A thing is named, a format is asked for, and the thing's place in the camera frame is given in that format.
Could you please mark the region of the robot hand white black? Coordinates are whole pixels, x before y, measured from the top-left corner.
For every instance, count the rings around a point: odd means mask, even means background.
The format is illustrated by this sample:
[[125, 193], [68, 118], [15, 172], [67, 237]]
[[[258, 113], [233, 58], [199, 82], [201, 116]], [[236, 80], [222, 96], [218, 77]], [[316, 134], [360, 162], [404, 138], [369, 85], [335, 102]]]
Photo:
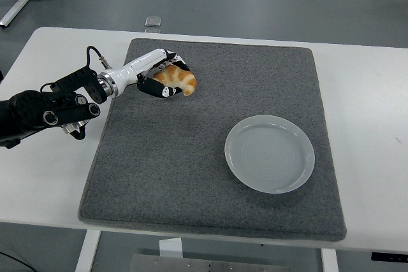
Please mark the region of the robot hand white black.
[[130, 85], [148, 95], [166, 98], [183, 93], [191, 95], [197, 86], [193, 73], [176, 53], [155, 49], [122, 68], [106, 69], [99, 74], [99, 82], [108, 96], [117, 97]]

